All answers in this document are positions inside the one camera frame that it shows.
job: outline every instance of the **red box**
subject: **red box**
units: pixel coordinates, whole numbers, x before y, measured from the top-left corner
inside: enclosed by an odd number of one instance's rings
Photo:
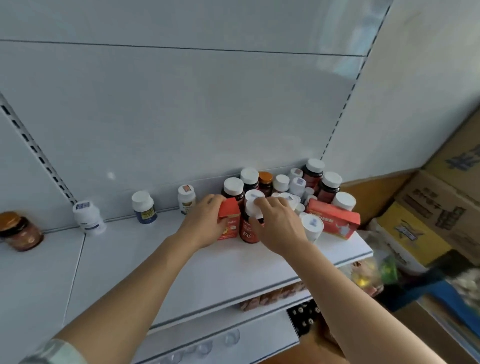
[[[228,219],[228,225],[218,240],[237,237],[240,225],[240,208],[234,197],[227,198],[220,205],[220,209],[218,210],[218,222],[223,218]]]
[[[342,239],[348,239],[360,226],[360,214],[344,210],[311,198],[308,200],[307,214],[317,215],[324,222],[324,231]]]

